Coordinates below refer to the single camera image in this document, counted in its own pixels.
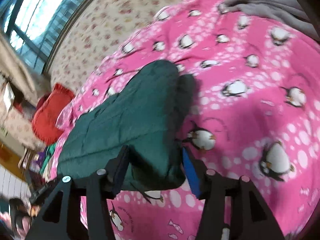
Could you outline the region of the pink penguin blanket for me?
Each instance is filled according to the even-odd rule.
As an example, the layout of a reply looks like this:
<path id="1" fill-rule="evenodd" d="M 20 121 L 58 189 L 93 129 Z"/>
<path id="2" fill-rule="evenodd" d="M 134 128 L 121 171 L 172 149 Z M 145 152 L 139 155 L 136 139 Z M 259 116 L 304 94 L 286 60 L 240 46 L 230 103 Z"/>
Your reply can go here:
<path id="1" fill-rule="evenodd" d="M 178 134 L 183 145 L 223 176 L 248 176 L 295 239 L 319 201 L 319 45 L 287 24 L 227 11 L 222 0 L 164 7 L 103 59 L 59 116 L 51 177 L 77 120 L 155 60 L 200 87 Z"/>

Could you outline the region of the green knitted garment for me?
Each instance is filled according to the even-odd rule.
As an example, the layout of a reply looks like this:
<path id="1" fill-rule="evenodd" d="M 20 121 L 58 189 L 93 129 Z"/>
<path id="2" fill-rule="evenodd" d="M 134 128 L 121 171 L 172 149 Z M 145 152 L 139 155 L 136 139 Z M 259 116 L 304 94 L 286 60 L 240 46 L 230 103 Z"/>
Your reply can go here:
<path id="1" fill-rule="evenodd" d="M 56 145 L 57 145 L 57 142 L 49 145 L 47 148 L 46 148 L 46 156 L 45 156 L 45 159 L 43 161 L 43 164 L 41 166 L 41 169 L 40 169 L 40 174 L 43 175 L 44 173 L 44 170 L 47 166 L 47 164 L 49 163 L 51 157 L 53 156 L 54 152 L 55 152 L 55 148 L 56 148 Z"/>

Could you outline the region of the grey garment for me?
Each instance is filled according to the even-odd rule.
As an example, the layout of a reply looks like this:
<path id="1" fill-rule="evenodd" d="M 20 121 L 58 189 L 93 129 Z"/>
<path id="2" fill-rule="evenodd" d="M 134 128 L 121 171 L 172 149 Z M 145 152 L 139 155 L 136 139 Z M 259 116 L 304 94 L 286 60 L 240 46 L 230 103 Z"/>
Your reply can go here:
<path id="1" fill-rule="evenodd" d="M 285 23 L 319 42 L 319 25 L 312 23 L 311 13 L 298 0 L 225 0 L 227 11 L 242 11 L 248 15 Z"/>

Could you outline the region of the red heart-shaped ruffled pillow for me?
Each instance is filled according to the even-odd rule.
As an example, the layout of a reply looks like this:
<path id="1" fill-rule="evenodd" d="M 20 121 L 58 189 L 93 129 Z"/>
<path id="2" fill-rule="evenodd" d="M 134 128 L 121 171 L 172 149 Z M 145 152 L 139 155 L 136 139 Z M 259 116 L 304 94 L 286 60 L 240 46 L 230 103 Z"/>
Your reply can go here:
<path id="1" fill-rule="evenodd" d="M 61 111 L 73 100 L 74 93 L 60 83 L 44 95 L 37 103 L 36 112 L 31 122 L 33 133 L 46 145 L 59 139 L 62 131 L 56 127 Z"/>

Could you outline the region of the beige curtain left side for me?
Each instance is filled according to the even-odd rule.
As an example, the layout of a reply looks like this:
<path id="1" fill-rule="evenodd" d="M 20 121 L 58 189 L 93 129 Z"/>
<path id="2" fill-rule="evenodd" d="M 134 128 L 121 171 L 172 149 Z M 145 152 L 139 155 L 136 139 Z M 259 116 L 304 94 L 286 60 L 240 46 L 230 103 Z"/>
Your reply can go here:
<path id="1" fill-rule="evenodd" d="M 31 69 L 12 48 L 1 30 L 1 73 L 10 80 L 33 105 L 51 92 L 50 81 Z"/>

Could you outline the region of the dark green quilted jacket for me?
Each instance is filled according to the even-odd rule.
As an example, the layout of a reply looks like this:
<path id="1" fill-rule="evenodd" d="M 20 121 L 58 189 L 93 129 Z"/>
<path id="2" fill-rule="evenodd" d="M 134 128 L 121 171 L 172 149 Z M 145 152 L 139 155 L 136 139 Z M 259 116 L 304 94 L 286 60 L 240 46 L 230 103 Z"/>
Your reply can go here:
<path id="1" fill-rule="evenodd" d="M 129 146 L 122 190 L 178 188 L 185 176 L 177 134 L 195 90 L 195 78 L 169 61 L 144 66 L 120 93 L 80 116 L 61 149 L 57 174 L 85 178 Z"/>

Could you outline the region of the floral bed sheet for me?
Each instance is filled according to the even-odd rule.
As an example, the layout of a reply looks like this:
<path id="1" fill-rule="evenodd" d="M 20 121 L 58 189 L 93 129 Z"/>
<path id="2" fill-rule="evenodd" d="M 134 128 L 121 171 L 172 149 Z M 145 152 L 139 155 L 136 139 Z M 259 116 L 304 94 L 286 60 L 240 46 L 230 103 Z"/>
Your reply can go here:
<path id="1" fill-rule="evenodd" d="M 50 84 L 77 92 L 107 55 L 163 7 L 182 0 L 86 0 L 65 26 L 49 62 Z"/>

